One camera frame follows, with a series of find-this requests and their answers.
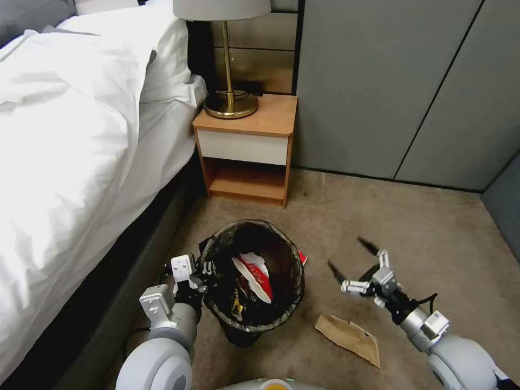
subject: white lamp shade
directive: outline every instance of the white lamp shade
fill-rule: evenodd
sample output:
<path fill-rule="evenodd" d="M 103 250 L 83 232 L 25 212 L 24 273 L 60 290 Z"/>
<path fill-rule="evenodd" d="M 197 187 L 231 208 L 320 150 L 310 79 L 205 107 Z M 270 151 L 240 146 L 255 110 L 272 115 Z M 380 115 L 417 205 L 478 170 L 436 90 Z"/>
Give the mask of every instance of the white lamp shade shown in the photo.
<path fill-rule="evenodd" d="M 270 0 L 173 0 L 173 14 L 187 20 L 239 20 L 269 12 Z"/>

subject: carpet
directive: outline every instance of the carpet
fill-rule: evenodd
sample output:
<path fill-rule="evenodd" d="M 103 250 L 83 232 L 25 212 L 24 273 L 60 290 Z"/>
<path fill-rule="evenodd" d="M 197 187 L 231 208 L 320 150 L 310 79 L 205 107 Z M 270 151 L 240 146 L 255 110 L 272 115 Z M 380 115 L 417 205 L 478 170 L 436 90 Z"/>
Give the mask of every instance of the carpet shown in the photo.
<path fill-rule="evenodd" d="M 229 344 L 204 308 L 195 345 L 195 390 L 266 376 L 293 378 L 329 390 L 440 388 L 389 313 L 369 299 L 343 295 L 327 261 L 357 279 L 374 264 L 361 235 L 390 252 L 404 291 L 439 293 L 435 308 L 451 332 L 476 340 L 520 382 L 520 266 L 490 215 L 472 193 L 292 170 L 289 201 L 280 207 L 199 199 L 181 224 L 170 256 L 187 251 L 224 225 L 265 219 L 309 257 L 305 297 L 289 321 L 248 349 Z M 381 369 L 314 329 L 320 314 L 364 327 L 378 340 Z"/>

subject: brown paper bag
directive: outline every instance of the brown paper bag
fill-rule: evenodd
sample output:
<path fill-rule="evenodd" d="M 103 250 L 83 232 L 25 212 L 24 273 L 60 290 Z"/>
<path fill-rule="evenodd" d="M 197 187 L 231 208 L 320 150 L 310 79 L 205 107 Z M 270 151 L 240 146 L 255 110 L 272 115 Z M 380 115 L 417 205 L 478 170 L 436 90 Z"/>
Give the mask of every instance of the brown paper bag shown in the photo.
<path fill-rule="evenodd" d="M 381 368 L 375 337 L 354 322 L 347 322 L 333 315 L 321 315 L 314 327 L 336 345 Z"/>

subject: mesh trash bin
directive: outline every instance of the mesh trash bin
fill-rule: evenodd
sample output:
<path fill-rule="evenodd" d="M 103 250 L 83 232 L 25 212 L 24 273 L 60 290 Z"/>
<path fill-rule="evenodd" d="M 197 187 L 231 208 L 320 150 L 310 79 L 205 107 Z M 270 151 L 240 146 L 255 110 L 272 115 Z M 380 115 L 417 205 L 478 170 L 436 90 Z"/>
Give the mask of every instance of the mesh trash bin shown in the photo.
<path fill-rule="evenodd" d="M 200 248 L 200 265 L 203 267 L 208 263 L 214 270 L 207 280 L 204 303 L 231 343 L 239 347 L 252 345 L 263 332 L 287 321 L 301 302 L 304 274 L 298 250 L 271 223 L 258 219 L 233 222 L 205 240 Z M 239 321 L 231 313 L 240 276 L 232 257 L 248 252 L 264 258 L 273 299 L 271 303 L 265 303 L 241 294 L 244 316 Z"/>

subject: nightstand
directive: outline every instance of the nightstand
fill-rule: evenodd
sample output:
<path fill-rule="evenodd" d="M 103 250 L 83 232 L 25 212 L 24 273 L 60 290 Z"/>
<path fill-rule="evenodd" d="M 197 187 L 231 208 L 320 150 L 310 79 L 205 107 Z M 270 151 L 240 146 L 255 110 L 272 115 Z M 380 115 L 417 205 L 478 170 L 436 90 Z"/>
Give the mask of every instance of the nightstand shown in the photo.
<path fill-rule="evenodd" d="M 195 118 L 208 197 L 285 207 L 297 99 L 263 95 L 251 116 L 226 120 L 202 111 Z"/>

